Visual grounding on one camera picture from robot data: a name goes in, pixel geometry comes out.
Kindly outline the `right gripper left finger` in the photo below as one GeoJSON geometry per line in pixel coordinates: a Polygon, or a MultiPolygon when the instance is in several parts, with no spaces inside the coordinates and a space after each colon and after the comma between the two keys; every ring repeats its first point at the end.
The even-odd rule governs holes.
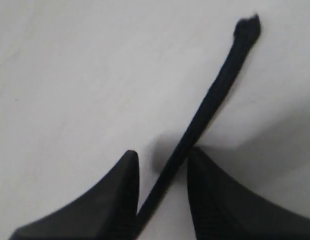
{"type": "Polygon", "coordinates": [[[63,208],[17,228],[12,240],[131,240],[139,199],[139,159],[128,150],[91,189],[63,208]]]}

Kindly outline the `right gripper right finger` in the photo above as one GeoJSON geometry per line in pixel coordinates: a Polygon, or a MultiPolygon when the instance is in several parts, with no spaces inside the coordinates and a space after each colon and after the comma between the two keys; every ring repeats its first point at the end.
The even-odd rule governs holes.
{"type": "Polygon", "coordinates": [[[198,147],[189,155],[187,189],[198,240],[310,240],[310,218],[250,191],[198,147]]]}

